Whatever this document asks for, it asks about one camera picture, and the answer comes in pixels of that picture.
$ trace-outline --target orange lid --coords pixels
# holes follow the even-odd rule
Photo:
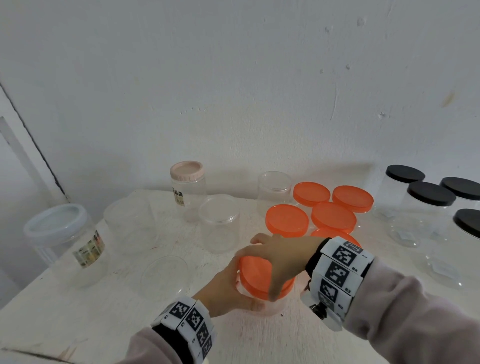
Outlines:
[[[373,206],[373,197],[367,191],[355,186],[338,186],[332,193],[332,201],[345,206],[352,212],[364,213]]]
[[[321,202],[312,209],[312,222],[318,228],[337,229],[350,234],[357,224],[357,218],[342,205]]]
[[[256,256],[240,258],[240,282],[253,297],[268,301],[268,287],[272,279],[272,264]],[[295,278],[285,282],[278,298],[283,298],[293,288]]]
[[[272,234],[280,234],[284,238],[298,238],[307,233],[308,215],[300,208],[292,205],[275,205],[265,215],[265,225]]]
[[[293,187],[293,198],[299,204],[314,207],[319,202],[328,201],[330,191],[319,183],[300,182]]]
[[[315,230],[313,233],[310,234],[310,236],[321,236],[322,238],[334,238],[336,236],[339,236],[340,238],[345,239],[348,242],[354,243],[361,248],[361,245],[357,241],[357,239],[340,230],[321,228]]]

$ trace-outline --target white table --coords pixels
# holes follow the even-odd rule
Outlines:
[[[45,271],[0,311],[1,347],[74,363],[115,362],[125,355],[130,336],[149,325],[167,303],[149,301],[140,292],[140,277],[149,263],[165,255],[182,257],[192,275],[189,294],[228,263],[233,252],[209,253],[202,247],[198,223],[185,224],[175,216],[171,192],[142,193],[149,194],[156,215],[158,248],[130,256],[118,254],[101,221],[98,230],[112,252],[109,273],[88,288],[62,290],[51,271]],[[256,212],[255,200],[237,201],[241,209],[240,244],[244,246],[255,233],[268,231]],[[478,292],[460,292],[437,284],[415,268],[407,250],[391,242],[380,226],[372,234],[373,239],[361,241],[364,248],[392,267],[419,276],[430,293],[446,296],[480,318]],[[209,354],[210,363],[385,363],[368,342],[323,326],[300,302],[300,290],[296,284],[281,315],[258,318],[236,311],[215,318],[219,335]]]

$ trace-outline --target empty plastic jar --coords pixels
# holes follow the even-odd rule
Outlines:
[[[148,196],[136,191],[115,201],[103,213],[108,228],[124,254],[156,246],[158,231]]]
[[[197,221],[198,207],[207,194],[203,165],[194,160],[179,162],[170,168],[170,177],[179,216],[186,222]]]
[[[480,211],[458,210],[448,224],[448,241],[426,256],[429,274],[440,283],[456,288],[480,288]]]
[[[346,207],[357,217],[358,228],[368,228],[373,197],[367,191],[355,186],[338,186],[332,192],[332,201]]]
[[[441,223],[442,214],[455,201],[455,194],[429,182],[408,185],[399,213],[390,222],[390,237],[400,245],[416,248]]]
[[[325,202],[330,199],[330,191],[325,186],[315,182],[300,182],[293,187],[293,198],[297,201],[297,207],[301,208],[309,217],[309,232],[316,229],[310,215],[312,207],[319,202]]]
[[[310,234],[310,236],[319,236],[322,238],[335,238],[339,236],[342,239],[345,239],[348,242],[354,243],[355,245],[361,248],[360,243],[355,239],[353,236],[347,234],[346,232],[342,232],[340,230],[330,229],[330,228],[321,228],[317,229]]]
[[[382,221],[391,220],[402,203],[408,185],[424,178],[425,174],[416,168],[400,164],[388,166],[375,196],[372,214]]]
[[[280,313],[287,305],[288,294],[292,291],[295,278],[288,280],[275,302],[268,300],[268,288],[272,277],[272,264],[255,256],[244,256],[240,259],[240,282],[237,289],[241,294],[262,300],[265,308],[254,315],[272,316]]]
[[[272,234],[284,238],[298,238],[307,233],[309,219],[300,208],[292,205],[275,205],[265,215],[265,225]]]
[[[82,287],[97,283],[107,272],[109,256],[85,208],[55,206],[35,215],[24,234],[57,279]]]
[[[321,202],[312,209],[312,221],[319,229],[330,228],[350,234],[355,228],[357,218],[342,205]]]
[[[271,170],[258,176],[257,211],[265,216],[273,205],[291,201],[292,179],[285,173]]]
[[[466,180],[465,178],[445,177],[440,182],[440,185],[452,191],[456,196],[455,202],[448,211],[449,214],[444,215],[444,222],[441,223],[432,234],[433,239],[441,242],[447,239],[444,231],[455,211],[463,208],[473,208],[476,210],[480,208],[480,183]]]
[[[240,209],[237,201],[227,194],[207,197],[198,209],[202,240],[212,253],[225,253],[239,243]]]

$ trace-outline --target black plastic lid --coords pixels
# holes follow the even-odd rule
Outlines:
[[[463,208],[453,216],[453,222],[463,231],[480,239],[480,210]]]
[[[388,166],[385,174],[395,181],[403,183],[423,181],[425,178],[425,174],[423,174],[422,171],[413,167],[402,166],[400,164],[392,164],[391,166]]]
[[[458,197],[467,200],[480,201],[480,183],[459,177],[445,177],[440,182],[442,187],[448,188]]]
[[[413,198],[434,206],[450,206],[456,199],[452,191],[430,182],[412,182],[407,192]]]

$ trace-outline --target pink sleeve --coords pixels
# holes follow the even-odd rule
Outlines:
[[[392,364],[480,363],[480,324],[375,259],[344,327]]]
[[[177,353],[151,328],[143,328],[130,339],[125,359],[117,364],[182,364]]]

